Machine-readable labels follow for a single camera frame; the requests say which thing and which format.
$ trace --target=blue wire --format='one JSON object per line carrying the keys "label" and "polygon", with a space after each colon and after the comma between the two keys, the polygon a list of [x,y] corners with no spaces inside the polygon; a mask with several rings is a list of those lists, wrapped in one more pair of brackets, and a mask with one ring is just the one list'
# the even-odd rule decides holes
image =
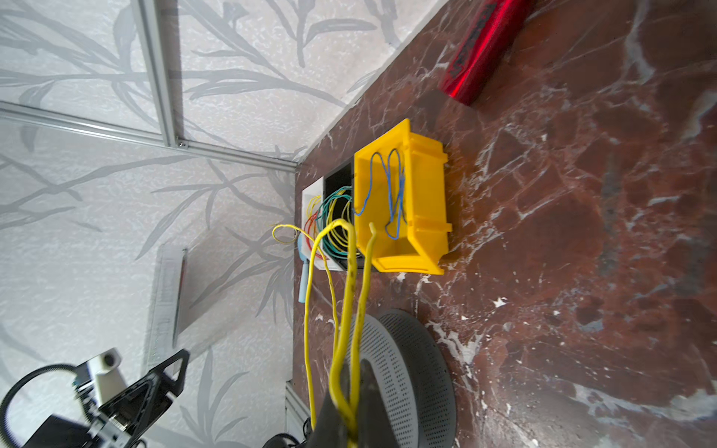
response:
{"label": "blue wire", "polygon": [[[393,181],[391,179],[391,156],[396,153],[396,157],[399,159],[399,166],[398,166],[398,172],[399,172],[399,185],[398,185],[398,193],[396,195],[396,202],[394,203],[394,195],[393,195]],[[378,156],[379,160],[381,161],[381,166],[384,168],[384,174],[386,174],[386,181],[388,183],[389,187],[389,213],[390,213],[390,219],[388,224],[384,226],[384,231],[386,232],[386,235],[390,239],[398,240],[399,235],[401,234],[401,218],[403,217],[403,201],[404,201],[404,189],[406,186],[406,167],[402,166],[401,164],[401,154],[399,153],[397,148],[393,148],[391,152],[389,153],[388,158],[386,159],[386,162],[384,162],[384,158],[381,156],[380,153],[376,152],[371,154],[371,158],[369,159],[369,193],[366,195],[366,199],[364,199],[364,205],[361,207],[361,211],[357,211],[355,208],[353,210],[353,213],[356,216],[361,216],[365,210],[366,210],[366,204],[369,202],[369,198],[371,197],[371,192],[374,188],[374,157]],[[393,224],[394,222],[394,216],[396,213],[394,213],[394,210],[398,212],[398,223],[396,225],[396,236],[394,237],[389,233],[389,225]]]}

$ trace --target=leaf pattern wallpaper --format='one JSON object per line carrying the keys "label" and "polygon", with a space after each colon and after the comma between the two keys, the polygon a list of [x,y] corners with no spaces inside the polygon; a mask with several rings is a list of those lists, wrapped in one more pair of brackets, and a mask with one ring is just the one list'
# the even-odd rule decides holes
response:
{"label": "leaf pattern wallpaper", "polygon": [[[158,248],[189,248],[178,345],[184,393],[151,446],[256,446],[283,430],[291,375],[293,175],[0,122],[0,394],[47,363],[117,347],[143,375]],[[11,407],[26,439],[52,412],[82,421],[71,378],[33,381]]]}
{"label": "leaf pattern wallpaper", "polygon": [[[300,160],[445,1],[160,0],[181,137]],[[0,100],[158,130],[128,0],[1,5]]]}

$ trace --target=red metallic can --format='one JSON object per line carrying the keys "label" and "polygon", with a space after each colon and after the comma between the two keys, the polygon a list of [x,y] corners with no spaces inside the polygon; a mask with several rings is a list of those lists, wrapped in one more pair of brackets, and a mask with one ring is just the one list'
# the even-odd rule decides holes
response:
{"label": "red metallic can", "polygon": [[515,39],[531,10],[531,0],[485,0],[446,69],[440,89],[470,105]]}

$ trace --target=gray perforated basket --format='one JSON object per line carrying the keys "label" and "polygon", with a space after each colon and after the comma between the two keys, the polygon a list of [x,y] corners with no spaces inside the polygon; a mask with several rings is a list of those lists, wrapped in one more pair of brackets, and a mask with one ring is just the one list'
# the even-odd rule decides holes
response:
{"label": "gray perforated basket", "polygon": [[391,310],[364,319],[361,358],[374,368],[401,448],[451,448],[455,397],[430,333],[410,314]]}

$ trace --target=metal frame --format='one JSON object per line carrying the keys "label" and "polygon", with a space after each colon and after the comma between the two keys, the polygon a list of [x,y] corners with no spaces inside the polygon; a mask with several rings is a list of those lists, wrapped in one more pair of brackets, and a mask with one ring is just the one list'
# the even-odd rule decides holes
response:
{"label": "metal frame", "polygon": [[132,0],[137,33],[142,46],[147,76],[157,111],[161,134],[123,126],[101,123],[87,118],[30,108],[0,101],[0,119],[18,123],[68,130],[83,135],[170,149],[193,156],[273,168],[293,173],[296,162],[250,153],[238,149],[181,139],[176,132],[174,109],[171,105],[169,77],[161,40],[156,0]]}

